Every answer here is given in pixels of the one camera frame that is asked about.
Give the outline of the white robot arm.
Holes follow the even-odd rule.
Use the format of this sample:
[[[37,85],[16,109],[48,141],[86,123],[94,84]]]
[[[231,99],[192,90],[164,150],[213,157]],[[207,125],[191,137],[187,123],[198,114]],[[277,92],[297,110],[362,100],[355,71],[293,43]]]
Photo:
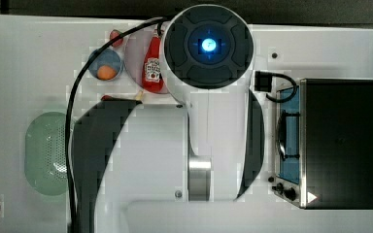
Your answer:
[[[263,159],[254,61],[250,28],[233,11],[204,4],[178,13],[159,48],[172,102],[106,97],[75,124],[72,233],[129,233],[125,214],[136,202],[239,198]]]

